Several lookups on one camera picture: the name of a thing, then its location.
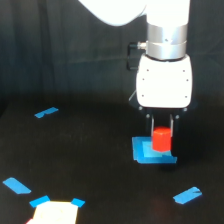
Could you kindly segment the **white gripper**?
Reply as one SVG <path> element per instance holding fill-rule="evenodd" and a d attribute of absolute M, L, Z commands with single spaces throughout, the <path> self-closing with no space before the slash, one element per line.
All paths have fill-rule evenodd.
<path fill-rule="evenodd" d="M 191 59 L 158 61 L 143 54 L 136 74 L 136 87 L 129 97 L 134 108 L 183 109 L 192 100 L 193 73 Z M 171 137 L 179 128 L 179 115 L 170 115 Z M 153 136 L 154 117 L 146 114 L 146 131 Z"/>

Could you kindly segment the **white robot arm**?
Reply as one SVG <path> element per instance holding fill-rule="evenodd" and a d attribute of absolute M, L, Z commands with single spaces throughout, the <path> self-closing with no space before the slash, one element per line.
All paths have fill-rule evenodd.
<path fill-rule="evenodd" d="M 138 104 L 149 118 L 169 109 L 170 128 L 177 129 L 178 111 L 189 106 L 193 75 L 186 54 L 191 0 L 78 0 L 99 20 L 123 26 L 145 16 L 147 39 L 136 44 L 142 54 L 136 75 Z"/>

